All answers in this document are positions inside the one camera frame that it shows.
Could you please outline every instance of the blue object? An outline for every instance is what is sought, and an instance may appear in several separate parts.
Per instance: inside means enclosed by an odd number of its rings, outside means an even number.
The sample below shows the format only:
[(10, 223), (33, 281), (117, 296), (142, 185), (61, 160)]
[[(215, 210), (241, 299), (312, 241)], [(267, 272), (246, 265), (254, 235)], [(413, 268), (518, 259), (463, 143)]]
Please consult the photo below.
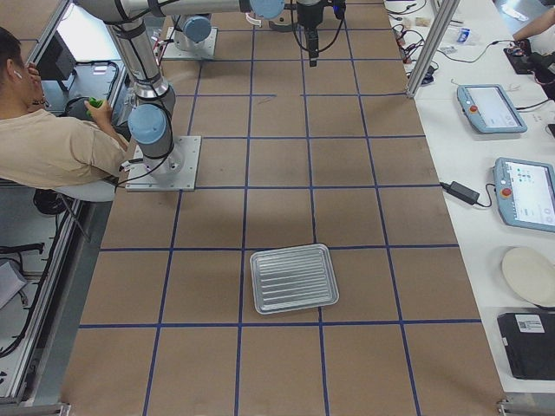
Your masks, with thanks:
[(183, 26), (183, 33), (195, 43), (204, 41), (212, 32), (210, 19), (205, 16), (191, 16)]
[(499, 213), (506, 224), (555, 232), (553, 166), (499, 158), (493, 176)]
[(460, 85), (457, 98), (463, 113), (480, 133), (523, 133), (528, 129), (498, 84)]
[(166, 115), (152, 104), (143, 104), (135, 108), (127, 123), (133, 137), (142, 145), (156, 143), (167, 129)]
[(251, 0), (252, 11), (257, 16), (266, 20), (273, 19), (281, 15), (284, 11), (285, 0)]

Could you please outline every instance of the person's forearm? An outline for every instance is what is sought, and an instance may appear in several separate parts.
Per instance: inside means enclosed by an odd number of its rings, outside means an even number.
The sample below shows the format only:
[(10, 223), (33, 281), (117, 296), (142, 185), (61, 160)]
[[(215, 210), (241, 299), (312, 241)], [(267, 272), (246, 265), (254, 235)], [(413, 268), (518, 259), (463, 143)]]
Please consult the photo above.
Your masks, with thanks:
[(115, 141), (118, 142), (118, 144), (120, 145), (120, 147), (123, 150), (127, 151), (127, 142), (124, 139), (122, 139), (121, 136), (114, 130), (114, 126), (112, 126), (112, 124), (110, 124), (110, 123), (97, 123), (96, 125), (98, 126), (98, 128), (100, 128), (108, 136), (115, 139)]
[(515, 41), (521, 41), (531, 36), (539, 35), (548, 30), (553, 24), (555, 24), (555, 9), (551, 8), (540, 17), (529, 22), (524, 28), (517, 31), (513, 35), (513, 38)]

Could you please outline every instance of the black adapter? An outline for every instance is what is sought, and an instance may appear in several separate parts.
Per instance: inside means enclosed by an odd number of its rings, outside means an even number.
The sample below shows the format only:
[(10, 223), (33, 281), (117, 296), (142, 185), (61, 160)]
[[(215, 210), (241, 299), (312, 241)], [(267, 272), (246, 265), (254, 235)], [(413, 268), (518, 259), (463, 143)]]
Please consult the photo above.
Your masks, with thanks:
[(461, 185), (459, 182), (451, 182), (451, 185), (445, 182), (440, 182), (441, 187), (447, 191), (448, 194), (466, 202), (469, 205), (474, 205), (478, 202), (480, 194), (470, 188)]

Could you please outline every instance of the beige t-shirt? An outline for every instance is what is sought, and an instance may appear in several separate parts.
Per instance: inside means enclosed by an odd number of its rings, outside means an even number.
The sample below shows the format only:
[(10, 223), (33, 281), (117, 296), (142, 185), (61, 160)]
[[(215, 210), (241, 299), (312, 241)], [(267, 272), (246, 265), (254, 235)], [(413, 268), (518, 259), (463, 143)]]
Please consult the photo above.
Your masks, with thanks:
[(0, 120), (0, 178), (41, 189), (118, 176), (125, 157), (95, 123), (38, 110)]

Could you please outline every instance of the ribbed tray surface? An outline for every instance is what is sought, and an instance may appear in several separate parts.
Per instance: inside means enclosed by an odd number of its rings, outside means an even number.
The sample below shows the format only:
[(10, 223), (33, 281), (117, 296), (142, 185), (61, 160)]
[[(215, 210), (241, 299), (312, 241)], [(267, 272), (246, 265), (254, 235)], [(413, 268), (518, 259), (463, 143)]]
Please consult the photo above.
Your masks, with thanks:
[(261, 314), (330, 305), (339, 298), (323, 244), (255, 253), (251, 270), (254, 304)]

